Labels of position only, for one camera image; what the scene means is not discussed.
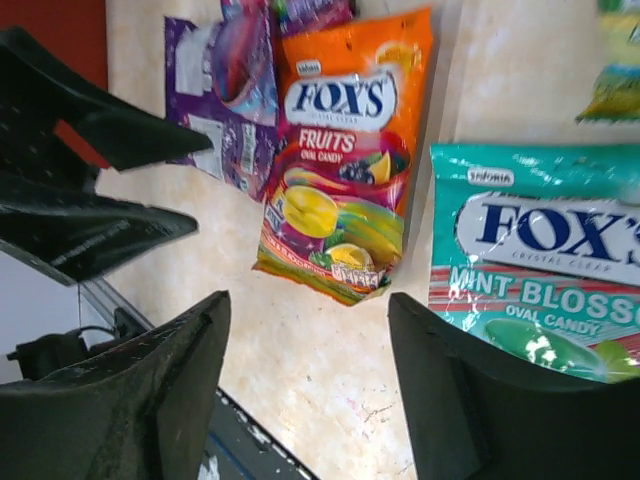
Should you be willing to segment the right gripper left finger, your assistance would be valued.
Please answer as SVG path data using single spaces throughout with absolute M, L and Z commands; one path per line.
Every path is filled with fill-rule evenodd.
M 2 478 L 197 478 L 230 320 L 215 292 L 91 359 L 3 384 Z

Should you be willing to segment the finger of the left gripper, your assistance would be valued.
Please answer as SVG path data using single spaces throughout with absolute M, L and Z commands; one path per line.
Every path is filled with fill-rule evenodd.
M 195 233 L 195 218 L 96 194 L 98 169 L 1 166 L 1 251 L 63 285 Z
M 209 138 L 143 111 L 92 84 L 21 27 L 1 31 L 1 103 L 44 122 L 66 122 L 118 170 L 180 159 L 212 147 Z

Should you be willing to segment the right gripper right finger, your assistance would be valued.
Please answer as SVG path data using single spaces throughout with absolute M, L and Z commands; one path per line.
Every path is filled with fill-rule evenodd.
M 419 478 L 638 478 L 638 380 L 535 366 L 405 293 L 391 295 L 388 318 Z

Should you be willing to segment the teal Fox's mint packet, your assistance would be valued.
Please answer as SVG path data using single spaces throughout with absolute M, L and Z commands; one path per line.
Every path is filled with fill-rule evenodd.
M 584 380 L 639 374 L 639 149 L 437 144 L 429 308 Z

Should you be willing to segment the purple candy packet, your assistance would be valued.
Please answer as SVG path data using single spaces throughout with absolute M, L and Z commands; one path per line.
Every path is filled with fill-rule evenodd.
M 268 9 L 198 26 L 164 20 L 168 120 L 206 135 L 210 148 L 177 164 L 263 199 L 278 143 L 278 93 Z
M 292 36 L 324 30 L 353 21 L 357 7 L 350 0 L 292 0 L 271 1 L 280 32 Z

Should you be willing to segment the orange Fox's fruits packet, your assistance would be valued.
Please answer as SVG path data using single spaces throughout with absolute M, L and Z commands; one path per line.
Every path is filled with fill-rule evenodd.
M 298 34 L 277 49 L 279 146 L 255 268 L 348 306 L 403 255 L 432 11 Z

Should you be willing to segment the red brown paper bag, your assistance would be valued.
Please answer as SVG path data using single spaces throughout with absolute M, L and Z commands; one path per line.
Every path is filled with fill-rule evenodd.
M 89 82 L 108 88 L 104 1 L 3 1 L 1 28 L 14 26 Z

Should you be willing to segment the aluminium frame rail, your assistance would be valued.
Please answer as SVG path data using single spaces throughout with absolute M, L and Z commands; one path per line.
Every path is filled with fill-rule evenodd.
M 118 309 L 126 313 L 131 323 L 142 331 L 154 328 L 152 323 L 142 315 L 118 290 L 108 281 L 98 279 L 84 282 L 78 287 L 80 319 L 88 323 L 90 313 L 99 316 L 106 324 L 115 326 L 116 311 Z

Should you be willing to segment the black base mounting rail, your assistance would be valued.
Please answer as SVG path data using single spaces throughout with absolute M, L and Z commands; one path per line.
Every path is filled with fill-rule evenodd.
M 198 477 L 314 480 L 317 475 L 218 388 Z

